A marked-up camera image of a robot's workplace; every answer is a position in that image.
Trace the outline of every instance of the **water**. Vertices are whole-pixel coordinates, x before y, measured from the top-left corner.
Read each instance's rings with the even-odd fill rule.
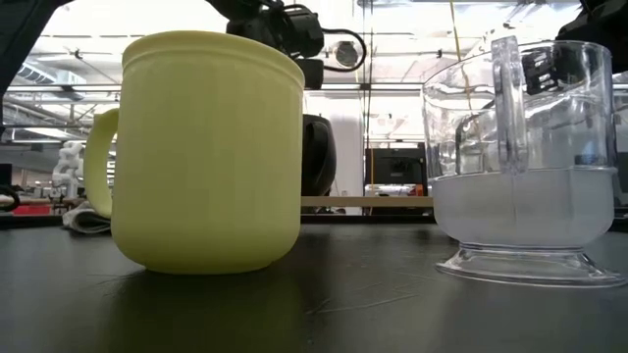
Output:
[[[582,246],[612,223],[611,176],[565,169],[443,178],[432,186],[436,219],[467,243]]]

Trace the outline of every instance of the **white robot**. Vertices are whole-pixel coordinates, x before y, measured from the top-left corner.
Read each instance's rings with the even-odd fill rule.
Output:
[[[78,142],[65,142],[59,150],[59,162],[52,171],[52,190],[50,196],[60,197],[60,187],[66,186],[66,197],[78,196],[79,177],[82,177],[82,144]]]

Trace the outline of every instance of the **yellow mug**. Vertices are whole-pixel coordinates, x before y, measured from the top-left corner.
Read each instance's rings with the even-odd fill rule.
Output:
[[[120,250],[169,274],[253,271],[286,254],[299,231],[300,68],[271,47],[203,31],[143,37],[123,68],[120,110],[96,116],[83,166],[87,198],[111,217]]]

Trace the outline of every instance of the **clear plastic pitcher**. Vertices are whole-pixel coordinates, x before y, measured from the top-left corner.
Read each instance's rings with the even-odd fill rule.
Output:
[[[613,220],[610,53],[593,43],[492,43],[424,85],[439,226],[460,250],[446,273],[540,285],[624,282],[583,245]]]

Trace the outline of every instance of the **black table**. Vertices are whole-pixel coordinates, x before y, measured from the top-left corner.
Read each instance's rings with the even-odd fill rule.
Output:
[[[270,268],[175,277],[109,236],[0,232],[0,352],[627,352],[628,286],[441,275],[436,226],[305,226]],[[592,244],[628,273],[628,234]]]

